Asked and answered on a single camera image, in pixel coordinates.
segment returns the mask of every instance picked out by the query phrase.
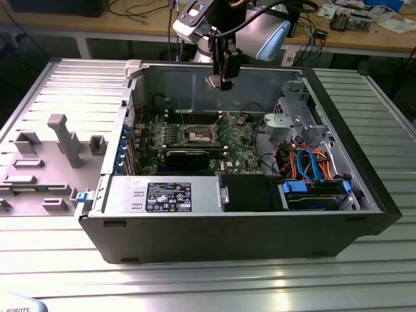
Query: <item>warning label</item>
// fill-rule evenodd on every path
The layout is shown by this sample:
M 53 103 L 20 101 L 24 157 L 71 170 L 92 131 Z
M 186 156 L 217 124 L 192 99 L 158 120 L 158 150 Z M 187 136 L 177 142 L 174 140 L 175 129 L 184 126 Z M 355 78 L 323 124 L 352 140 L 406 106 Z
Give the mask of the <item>warning label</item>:
M 149 183 L 146 210 L 149 213 L 192 211 L 190 183 Z

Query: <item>side panel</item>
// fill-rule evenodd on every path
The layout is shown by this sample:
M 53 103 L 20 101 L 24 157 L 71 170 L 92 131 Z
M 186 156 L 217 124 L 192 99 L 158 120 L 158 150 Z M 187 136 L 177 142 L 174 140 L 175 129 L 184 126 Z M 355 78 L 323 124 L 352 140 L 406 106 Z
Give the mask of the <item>side panel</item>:
M 310 91 L 315 102 L 323 109 L 323 113 L 331 123 L 330 128 L 333 127 L 334 135 L 341 140 L 342 145 L 350 156 L 354 166 L 357 168 L 377 206 L 386 212 L 378 226 L 372 228 L 371 231 L 367 233 L 368 235 L 378 235 L 391 224 L 394 224 L 402 214 L 378 177 L 370 161 L 357 143 L 351 130 L 348 128 L 316 73 L 312 69 L 307 68 L 305 69 L 305 76 L 311 86 L 312 90 Z
M 361 216 L 87 218 L 109 263 L 334 257 L 382 218 Z

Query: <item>workbench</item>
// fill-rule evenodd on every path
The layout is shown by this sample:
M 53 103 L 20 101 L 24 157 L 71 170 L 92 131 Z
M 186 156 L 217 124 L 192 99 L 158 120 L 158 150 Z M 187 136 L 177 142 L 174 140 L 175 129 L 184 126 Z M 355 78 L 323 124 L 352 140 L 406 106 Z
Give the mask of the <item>workbench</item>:
M 319 5 L 325 0 L 317 0 Z M 147 3 L 146 0 L 126 0 L 127 6 Z M 143 12 L 167 5 L 165 0 L 156 0 L 151 5 L 143 6 Z M 29 33 L 50 36 L 68 36 L 75 38 L 82 58 L 91 59 L 88 48 L 88 38 L 113 40 L 132 40 L 149 42 L 167 42 L 168 9 L 163 8 L 148 14 L 148 24 L 144 25 L 125 16 L 117 16 L 108 10 L 100 18 L 82 16 L 65 16 L 54 14 L 15 13 L 6 5 L 15 20 Z M 125 13 L 123 1 L 112 6 L 116 12 Z M 416 14 L 416 8 L 404 6 L 401 14 Z M 354 55 L 374 55 L 384 57 L 408 57 L 415 46 L 416 33 L 405 32 L 397 34 L 393 31 L 373 24 L 369 32 L 330 30 L 330 20 L 310 14 L 317 28 L 328 31 L 328 37 L 323 52 L 344 53 Z M 0 12 L 0 33 L 20 33 L 21 31 L 10 21 L 8 16 Z M 172 41 L 175 42 L 175 32 L 172 30 Z M 287 38 L 282 49 L 286 50 L 282 66 L 291 66 L 297 51 L 303 50 L 309 39 L 301 27 L 297 27 L 295 36 Z
M 125 65 L 120 60 L 48 63 L 0 131 L 1 175 L 16 152 L 10 141 L 19 129 L 47 135 L 39 121 L 46 124 L 50 114 L 70 116 L 74 122 L 68 129 L 80 140 L 85 132 L 80 129 L 109 135 L 111 125 L 100 124 L 115 116 L 114 103 L 127 85 Z M 341 101 L 342 92 L 381 92 L 371 78 L 348 70 L 315 72 L 340 101 L 337 110 L 403 214 L 382 234 L 358 239 L 337 257 L 112 265 L 73 216 L 2 215 L 0 291 L 42 300 L 49 312 L 414 311 L 415 130 L 385 96 Z M 88 112 L 94 112 L 94 121 Z

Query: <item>blue cable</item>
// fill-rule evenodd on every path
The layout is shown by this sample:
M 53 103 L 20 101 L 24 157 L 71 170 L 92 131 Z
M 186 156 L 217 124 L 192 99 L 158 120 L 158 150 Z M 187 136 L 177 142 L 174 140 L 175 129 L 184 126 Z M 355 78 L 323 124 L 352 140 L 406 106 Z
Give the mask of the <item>blue cable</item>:
M 311 48 L 311 51 L 309 52 L 309 56 L 307 57 L 307 60 L 306 60 L 306 63 L 305 63 L 305 67 L 306 67 L 307 64 L 309 63 L 309 61 L 311 60 L 311 57 L 312 57 L 312 54 L 313 54 L 313 48 L 315 47 L 315 39 L 313 38 L 312 30 L 308 26 L 306 26 L 304 24 L 299 24 L 299 25 L 302 25 L 303 27 L 305 27 L 309 31 L 309 34 L 311 35 L 312 48 Z
M 296 165 L 298 166 L 299 173 L 302 174 L 302 176 L 305 179 L 307 179 L 307 181 L 309 183 L 312 183 L 312 179 L 304 172 L 304 170 L 302 169 L 302 164 L 300 162 L 300 156 L 303 153 L 305 153 L 305 152 L 308 152 L 310 154 L 310 156 L 311 156 L 312 170 L 313 170 L 313 174 L 315 175 L 315 178 L 317 180 L 319 180 L 319 181 L 323 180 L 323 178 L 322 178 L 322 176 L 321 176 L 321 174 L 319 172 L 319 169 L 318 169 L 318 161 L 317 161 L 317 158 L 315 157 L 315 154 L 311 150 L 309 150 L 309 149 L 305 149 L 305 148 L 304 149 L 301 149 L 299 151 L 299 153 L 298 153 L 298 156 L 296 158 Z

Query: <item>metal bracket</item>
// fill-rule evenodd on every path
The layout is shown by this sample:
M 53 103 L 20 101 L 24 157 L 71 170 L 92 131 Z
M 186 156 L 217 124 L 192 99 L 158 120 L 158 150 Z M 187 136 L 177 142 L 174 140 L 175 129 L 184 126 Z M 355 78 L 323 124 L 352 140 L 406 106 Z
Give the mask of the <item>metal bracket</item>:
M 124 66 L 124 75 L 126 79 L 132 79 L 140 75 L 142 61 L 128 60 Z
M 197 26 L 197 24 L 203 19 L 205 12 L 213 3 L 214 0 L 191 0 L 183 9 L 182 13 L 180 13 L 178 20 L 182 24 L 189 27 Z M 189 12 L 193 9 L 194 5 L 201 5 L 201 8 L 199 10 L 193 10 L 193 12 L 196 11 L 198 13 L 195 16 L 192 16 Z

